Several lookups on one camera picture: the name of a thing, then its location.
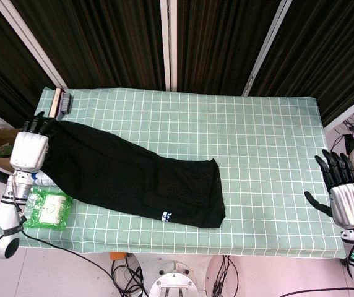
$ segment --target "bristles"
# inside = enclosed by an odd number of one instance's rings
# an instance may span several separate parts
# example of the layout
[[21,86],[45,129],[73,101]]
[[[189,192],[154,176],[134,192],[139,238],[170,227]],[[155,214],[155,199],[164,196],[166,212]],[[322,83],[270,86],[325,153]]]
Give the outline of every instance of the bristles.
[[64,92],[61,96],[60,111],[62,114],[69,114],[71,110],[71,94]]

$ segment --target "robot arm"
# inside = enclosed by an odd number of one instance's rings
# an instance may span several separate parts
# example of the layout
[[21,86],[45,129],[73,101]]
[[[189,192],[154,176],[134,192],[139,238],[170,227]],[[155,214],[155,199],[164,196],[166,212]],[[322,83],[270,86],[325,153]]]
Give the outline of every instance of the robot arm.
[[319,211],[332,217],[335,224],[343,228],[341,240],[347,256],[347,269],[354,281],[354,170],[349,158],[341,154],[323,150],[328,165],[319,156],[315,156],[323,174],[330,198],[330,207],[320,204],[305,192],[308,202]]
[[48,149],[48,136],[43,135],[47,127],[48,121],[40,113],[17,134],[11,155],[15,172],[8,177],[0,201],[0,259],[12,257],[19,246],[19,232],[25,221],[23,209],[33,185],[32,173],[41,169]]

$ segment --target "table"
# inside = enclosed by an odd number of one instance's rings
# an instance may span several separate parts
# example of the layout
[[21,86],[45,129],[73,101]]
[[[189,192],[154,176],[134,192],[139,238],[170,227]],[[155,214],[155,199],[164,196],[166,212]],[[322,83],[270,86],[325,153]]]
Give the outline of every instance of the table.
[[[326,147],[315,99],[125,88],[68,92],[74,99],[65,120],[164,157],[215,158],[226,218],[219,229],[200,229],[74,200],[65,230],[27,228],[29,235],[77,252],[345,256],[339,228],[303,195],[310,191],[328,204],[314,160]],[[36,113],[48,112],[53,93],[44,89]],[[21,245],[47,247],[24,236]]]

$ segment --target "white floor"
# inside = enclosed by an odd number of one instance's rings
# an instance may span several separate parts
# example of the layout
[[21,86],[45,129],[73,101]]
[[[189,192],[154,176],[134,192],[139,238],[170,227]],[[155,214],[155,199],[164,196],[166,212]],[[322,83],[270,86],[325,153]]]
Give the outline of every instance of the white floor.
[[[0,183],[0,198],[4,185]],[[110,270],[108,254],[86,254]],[[310,288],[354,286],[338,259],[295,259],[282,257],[233,257],[239,271],[239,297],[278,297]],[[210,263],[208,296],[219,261]],[[230,269],[224,297],[233,296],[236,276]],[[20,248],[8,260],[0,260],[0,297],[118,296],[108,277],[96,267],[63,251]],[[354,291],[305,293],[300,297],[354,296]]]

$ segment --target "black trousers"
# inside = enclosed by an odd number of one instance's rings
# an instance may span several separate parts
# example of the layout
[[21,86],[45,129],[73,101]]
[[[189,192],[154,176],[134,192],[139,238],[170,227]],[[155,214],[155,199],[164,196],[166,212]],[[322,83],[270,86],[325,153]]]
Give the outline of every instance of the black trousers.
[[163,158],[114,134],[60,121],[42,170],[88,204],[166,222],[218,228],[225,217],[218,165]]

